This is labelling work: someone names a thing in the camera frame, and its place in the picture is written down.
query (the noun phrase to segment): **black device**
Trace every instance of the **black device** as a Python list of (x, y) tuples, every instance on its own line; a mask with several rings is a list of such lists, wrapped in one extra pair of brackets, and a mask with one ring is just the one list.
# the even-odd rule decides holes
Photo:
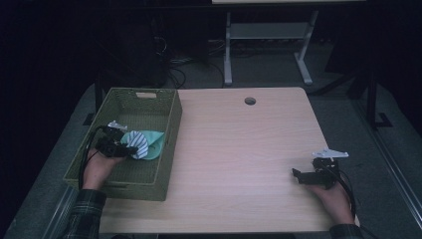
[(85, 147), (83, 158), (80, 165), (79, 171), (79, 189), (82, 189), (84, 185), (84, 171), (87, 167), (88, 161), (91, 158), (88, 158), (88, 152), (91, 148), (91, 144), (94, 141), (94, 137), (97, 132), (102, 129), (105, 134), (103, 137), (100, 137), (96, 143), (96, 149), (106, 157), (126, 157), (131, 154), (135, 154), (138, 150), (137, 147), (130, 146), (127, 147), (126, 143), (121, 143), (121, 139), (124, 136), (124, 132), (118, 128), (101, 125), (96, 127), (93, 131), (90, 132), (90, 136)]
[(137, 147), (127, 147), (126, 143), (121, 143), (124, 133), (115, 127), (102, 127), (105, 136), (99, 138), (96, 149), (106, 157), (126, 157), (135, 154)]
[(338, 161), (333, 158), (317, 157), (313, 161), (315, 172), (300, 172), (292, 169), (293, 176), (298, 179), (300, 184), (323, 185), (325, 189), (330, 189), (340, 178)]

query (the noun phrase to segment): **hole in table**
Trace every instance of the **hole in table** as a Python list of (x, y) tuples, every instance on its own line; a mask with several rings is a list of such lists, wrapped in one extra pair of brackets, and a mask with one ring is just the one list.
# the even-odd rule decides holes
[(255, 98), (245, 98), (245, 103), (248, 106), (253, 106), (256, 102), (257, 100)]

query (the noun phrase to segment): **table top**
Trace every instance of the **table top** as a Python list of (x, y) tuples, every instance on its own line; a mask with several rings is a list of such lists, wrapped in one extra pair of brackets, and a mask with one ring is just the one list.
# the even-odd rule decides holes
[[(108, 199), (102, 233), (326, 231), (292, 168), (326, 147), (301, 88), (179, 91), (183, 115), (164, 202)], [(254, 98), (252, 106), (245, 98)]]
[(213, 4), (236, 3), (333, 3), (333, 2), (365, 2), (366, 0), (212, 0)]

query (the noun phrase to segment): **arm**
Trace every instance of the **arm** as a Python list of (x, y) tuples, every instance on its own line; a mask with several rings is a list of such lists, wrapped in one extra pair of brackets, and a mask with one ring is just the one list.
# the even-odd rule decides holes
[(306, 188), (320, 199), (325, 210), (334, 221), (335, 225), (329, 229), (331, 238), (363, 238), (359, 227), (354, 224), (347, 194), (338, 182), (328, 190), (317, 185), (307, 185)]
[(90, 150), (89, 158), (83, 188), (78, 194), (62, 238), (99, 238), (100, 218), (106, 203), (106, 195), (100, 189), (114, 166), (124, 158), (107, 158), (95, 149)]

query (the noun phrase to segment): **table leg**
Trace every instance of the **table leg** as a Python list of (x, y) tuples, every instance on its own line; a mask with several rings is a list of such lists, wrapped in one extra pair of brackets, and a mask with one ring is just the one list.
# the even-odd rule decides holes
[(227, 13), (226, 22), (226, 55), (224, 56), (224, 84), (231, 86), (232, 80), (232, 63), (230, 62), (230, 12)]
[(310, 44), (311, 36), (313, 35), (314, 27), (317, 21), (317, 14), (318, 11), (313, 11), (310, 22), (308, 23), (308, 27), (305, 31), (304, 44), (301, 50), (295, 53), (296, 62), (298, 63), (299, 70), (301, 71), (302, 78), (304, 79), (306, 85), (311, 85), (313, 83), (310, 72), (308, 71), (307, 65), (305, 64), (304, 58), (305, 53), (308, 49), (308, 45)]

